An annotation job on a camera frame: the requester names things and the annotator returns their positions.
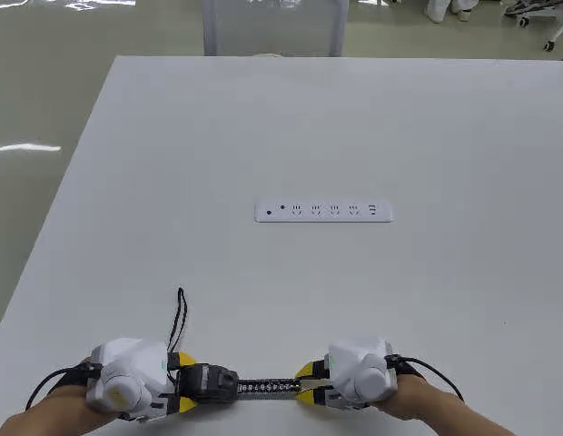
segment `power strip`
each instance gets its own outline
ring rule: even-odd
[[[392,210],[382,200],[259,201],[258,223],[390,223]]]

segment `black wire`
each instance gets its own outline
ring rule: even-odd
[[[82,370],[80,370],[78,368],[63,368],[61,370],[54,371],[51,374],[49,374],[47,377],[45,377],[42,380],[42,382],[37,385],[37,387],[35,388],[35,390],[31,394],[31,397],[29,397],[29,401],[25,405],[25,410],[28,411],[31,408],[31,405],[34,403],[35,397],[37,396],[39,391],[41,391],[41,389],[45,386],[45,384],[47,382],[49,382],[50,380],[52,380],[53,377],[58,376],[60,374],[67,374],[69,372],[76,372],[76,371],[82,371]]]
[[[424,366],[428,370],[436,373],[437,375],[439,375],[439,377],[441,379],[443,379],[443,381],[445,381],[451,388],[453,388],[453,391],[455,391],[455,393],[457,394],[459,399],[462,400],[463,402],[465,402],[465,400],[463,400],[463,395],[461,395],[461,392],[459,392],[459,389],[457,388],[457,386],[455,386],[455,383],[453,383],[453,381],[449,380],[449,378],[447,378],[442,372],[440,372],[440,371],[436,370],[435,368],[433,368],[432,366],[430,366],[428,363],[421,361],[419,359],[415,359],[414,357],[397,356],[397,360],[399,362],[417,363],[418,365]]]
[[[183,288],[179,288],[179,292],[177,293],[177,302],[178,302],[178,306],[176,310],[176,315],[174,316],[173,328],[171,329],[171,337],[169,338],[169,347],[170,347],[169,352],[174,352],[177,343],[179,343],[179,340],[181,340],[181,335],[183,334],[183,329],[184,329],[184,323],[187,319],[188,307],[187,307],[187,301],[184,298]],[[183,311],[183,317],[181,320],[181,329],[179,330],[179,334],[176,336],[176,338],[174,338],[174,334],[176,333],[176,328],[179,325],[179,317],[181,315],[181,311]]]

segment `black cable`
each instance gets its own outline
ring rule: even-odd
[[[31,408],[32,404],[34,403],[34,399],[37,396],[37,394],[39,393],[39,391],[41,391],[42,388],[45,386],[45,384],[48,383],[50,380],[52,380],[53,377],[56,377],[60,374],[66,374],[66,375],[67,374],[73,374],[75,377],[85,377],[85,380],[86,380],[86,383],[87,383],[87,379],[97,379],[97,378],[99,378],[101,370],[102,370],[102,365],[100,363],[82,362],[79,365],[76,365],[72,368],[62,368],[61,370],[57,370],[57,371],[52,372],[47,377],[45,377],[41,381],[41,383],[39,383],[37,385],[37,387],[34,389],[34,391],[31,394],[31,397],[29,397],[29,400],[27,401],[27,404],[25,405],[25,410],[28,411]],[[65,379],[65,376],[60,380],[60,382],[65,382],[64,379]],[[57,389],[57,388],[62,387],[62,386],[65,386],[65,384],[61,385],[61,386],[58,386],[58,384],[56,384],[53,387],[53,389]]]
[[[453,381],[449,380],[449,378],[447,378],[441,371],[433,368],[428,363],[426,363],[422,360],[419,360],[419,359],[415,359],[414,357],[403,357],[403,356],[400,356],[399,354],[392,354],[390,356],[385,356],[385,360],[387,361],[388,367],[395,367],[398,362],[411,362],[411,363],[417,363],[420,366],[424,366],[428,370],[430,370],[430,371],[434,372],[435,374],[439,375],[439,377],[444,382],[446,382],[451,388],[453,388],[453,391],[455,391],[455,393],[457,394],[459,399],[462,400],[463,402],[465,402],[465,400],[463,400],[463,395],[461,395],[461,392],[459,391],[458,387],[455,386],[455,383],[453,383]]]
[[[173,328],[171,329],[171,336],[169,338],[169,352],[174,352],[177,343],[179,343],[179,340],[181,340],[181,335],[183,334],[183,329],[184,329],[184,323],[187,319],[188,307],[187,307],[187,301],[184,298],[183,288],[179,288],[179,291],[177,293],[177,303],[178,306],[177,306],[176,314],[174,315]],[[179,330],[179,334],[176,336],[176,338],[174,338],[174,334],[176,333],[177,326],[179,325],[181,312],[183,312],[183,317],[181,320],[181,329]]]
[[[83,370],[80,370],[80,369],[75,368],[75,367],[74,368],[63,368],[61,370],[54,371],[51,374],[49,374],[47,377],[45,377],[42,380],[42,382],[37,385],[37,387],[35,388],[35,390],[31,394],[31,397],[29,397],[29,401],[25,405],[25,410],[28,411],[31,408],[31,405],[34,403],[35,397],[37,396],[39,391],[41,391],[41,389],[45,386],[45,384],[47,382],[49,382],[50,380],[52,380],[53,377],[56,377],[60,374],[68,374],[70,372],[76,372],[76,371],[83,371]]]

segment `chair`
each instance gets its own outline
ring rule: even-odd
[[[551,7],[545,7],[538,11],[525,12],[523,14],[517,15],[518,25],[520,27],[527,27],[529,25],[529,19],[533,16],[546,16],[546,17],[557,18],[562,23],[562,25],[558,27],[556,32],[554,32],[554,34],[552,34],[552,36],[544,44],[544,50],[546,50],[547,52],[551,52],[552,50],[554,50],[554,47],[556,46],[556,40],[560,35],[563,34],[563,4],[555,5]]]
[[[340,56],[348,0],[203,0],[205,56]]]

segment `gray floor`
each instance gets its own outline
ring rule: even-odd
[[[0,320],[114,57],[202,54],[201,0],[130,3],[0,0],[0,147],[53,147],[0,148]],[[520,29],[484,1],[469,23],[435,25],[424,5],[351,3],[344,55],[563,58],[563,36],[542,51],[551,20]]]

